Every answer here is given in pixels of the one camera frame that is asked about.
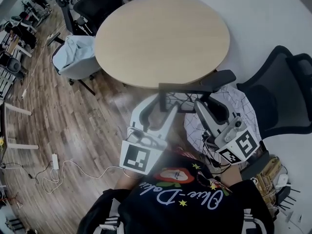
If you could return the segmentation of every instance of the hand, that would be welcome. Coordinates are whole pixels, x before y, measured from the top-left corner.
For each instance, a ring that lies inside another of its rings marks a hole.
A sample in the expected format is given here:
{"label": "hand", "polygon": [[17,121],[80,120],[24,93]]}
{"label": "hand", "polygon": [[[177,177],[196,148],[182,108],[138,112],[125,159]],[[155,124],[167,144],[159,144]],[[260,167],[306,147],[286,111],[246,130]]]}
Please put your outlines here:
{"label": "hand", "polygon": [[221,182],[227,187],[235,185],[241,181],[243,181],[243,179],[240,175],[238,165],[233,165],[229,167],[224,173],[221,174]]}
{"label": "hand", "polygon": [[132,190],[141,181],[142,174],[138,174],[130,170],[125,170],[125,173],[126,175],[123,173],[120,179],[117,181],[115,189]]}

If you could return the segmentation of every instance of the black sweatshirt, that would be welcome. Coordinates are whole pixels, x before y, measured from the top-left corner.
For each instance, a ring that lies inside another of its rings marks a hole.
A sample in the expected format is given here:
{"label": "black sweatshirt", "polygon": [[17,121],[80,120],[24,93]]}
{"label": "black sweatshirt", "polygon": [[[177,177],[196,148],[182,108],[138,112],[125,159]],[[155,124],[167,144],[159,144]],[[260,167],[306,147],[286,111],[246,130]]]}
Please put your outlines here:
{"label": "black sweatshirt", "polygon": [[[120,202],[115,226],[122,222],[126,234],[274,233],[269,210],[251,180],[227,188],[200,161],[173,153],[164,152],[132,191],[104,191],[82,219],[78,234],[99,229],[110,216],[113,199]],[[250,225],[256,229],[246,231]]]}

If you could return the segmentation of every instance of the light blue cloth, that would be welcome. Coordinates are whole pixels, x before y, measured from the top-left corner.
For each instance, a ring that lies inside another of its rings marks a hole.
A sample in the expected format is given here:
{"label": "light blue cloth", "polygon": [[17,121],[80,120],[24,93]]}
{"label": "light blue cloth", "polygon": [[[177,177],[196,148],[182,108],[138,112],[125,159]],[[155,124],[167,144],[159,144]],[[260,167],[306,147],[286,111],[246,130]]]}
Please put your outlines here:
{"label": "light blue cloth", "polygon": [[67,36],[64,45],[53,57],[53,64],[58,70],[77,63],[82,59],[95,56],[95,37],[91,36]]}

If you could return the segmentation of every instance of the white cable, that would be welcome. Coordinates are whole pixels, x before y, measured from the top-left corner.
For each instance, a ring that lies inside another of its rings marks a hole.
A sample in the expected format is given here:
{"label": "white cable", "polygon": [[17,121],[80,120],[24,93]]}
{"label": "white cable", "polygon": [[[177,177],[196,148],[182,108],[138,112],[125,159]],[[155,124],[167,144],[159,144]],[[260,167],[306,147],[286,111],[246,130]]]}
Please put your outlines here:
{"label": "white cable", "polygon": [[[44,178],[42,179],[42,187],[43,187],[44,191],[45,191],[47,194],[52,194],[58,187],[60,187],[60,186],[63,184],[63,182],[64,182],[63,172],[64,172],[64,165],[65,165],[66,162],[71,162],[71,163],[75,164],[85,175],[87,175],[88,177],[91,177],[91,178],[95,178],[95,179],[98,179],[98,178],[103,177],[103,175],[106,173],[106,171],[107,171],[108,169],[110,169],[110,168],[119,168],[119,169],[122,169],[122,168],[119,167],[119,166],[110,166],[110,167],[107,167],[107,168],[105,169],[105,171],[102,173],[101,176],[99,176],[99,177],[94,177],[94,176],[91,176],[91,175],[85,173],[85,172],[81,169],[81,167],[78,166],[75,162],[73,162],[73,161],[71,161],[71,160],[66,160],[66,161],[63,162],[63,166],[62,166],[61,183],[60,183],[56,188],[54,188],[52,191],[48,192],[48,191],[45,189],[44,185],[43,185],[43,181],[44,181],[44,180],[48,180],[48,181],[50,181],[50,182],[52,182],[52,183],[54,183],[54,184],[58,184],[58,183],[59,183],[59,181],[60,181],[60,179],[59,179],[59,173],[58,173],[58,171],[55,170],[54,168],[51,170],[51,173],[50,173],[50,174],[51,174],[51,179],[48,179],[48,178],[46,178],[46,177],[44,177]],[[57,179],[54,179],[53,176],[52,176],[53,170],[55,170],[55,171],[57,172],[57,175],[58,175],[58,178],[57,178]]]}
{"label": "white cable", "polygon": [[61,35],[62,34],[62,32],[65,30],[66,28],[63,28],[63,30],[60,32],[60,34],[59,35]]}
{"label": "white cable", "polygon": [[292,222],[291,220],[289,220],[289,222],[292,223],[295,227],[297,227],[297,228],[301,231],[302,234],[304,234],[303,230],[302,230],[298,225],[296,225],[296,224],[295,224],[294,222]]}
{"label": "white cable", "polygon": [[[65,25],[66,25],[66,24],[62,25],[62,27],[61,27],[61,28],[63,28]],[[59,30],[57,30],[57,32],[59,32],[61,28],[59,28]]]}
{"label": "white cable", "polygon": [[41,50],[41,53],[40,53],[40,55],[39,55],[39,57],[38,57],[37,63],[36,63],[36,65],[35,65],[35,68],[34,68],[32,74],[31,74],[30,81],[29,81],[29,83],[28,83],[28,85],[27,85],[27,87],[26,87],[25,90],[27,90],[27,88],[29,87],[29,84],[30,84],[31,80],[33,79],[34,72],[35,72],[35,70],[36,70],[36,68],[37,68],[39,59],[40,59],[40,57],[41,57],[42,52],[44,51],[44,48]]}

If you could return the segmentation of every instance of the wooden desk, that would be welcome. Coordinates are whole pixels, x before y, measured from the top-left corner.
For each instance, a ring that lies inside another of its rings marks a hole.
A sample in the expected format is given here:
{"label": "wooden desk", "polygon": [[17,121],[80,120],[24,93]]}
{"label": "wooden desk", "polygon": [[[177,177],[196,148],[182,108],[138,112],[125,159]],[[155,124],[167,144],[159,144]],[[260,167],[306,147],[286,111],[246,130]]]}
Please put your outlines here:
{"label": "wooden desk", "polygon": [[226,24],[198,0],[134,0],[101,25],[95,54],[115,79],[157,88],[201,79],[223,61],[229,45]]}
{"label": "wooden desk", "polygon": [[24,145],[24,144],[15,144],[11,143],[10,140],[12,138],[9,138],[8,133],[7,133],[7,122],[6,122],[6,113],[7,109],[11,111],[15,111],[21,114],[25,114],[28,116],[31,116],[32,113],[30,111],[12,106],[11,104],[2,102],[2,105],[0,106],[0,135],[4,138],[4,147],[3,151],[1,152],[0,156],[0,162],[2,162],[3,157],[6,152],[6,148],[16,148],[16,149],[39,149],[38,145]]}
{"label": "wooden desk", "polygon": [[18,50],[21,50],[24,54],[26,54],[27,56],[29,56],[29,57],[31,58],[32,55],[31,55],[27,50],[25,50],[24,48],[22,48],[21,46],[18,45],[19,40],[20,40],[20,38],[19,38],[19,37],[16,37],[15,40],[14,40],[13,42],[10,43],[7,52],[8,52],[9,54],[12,54],[13,51],[14,51],[14,49],[18,49]]}

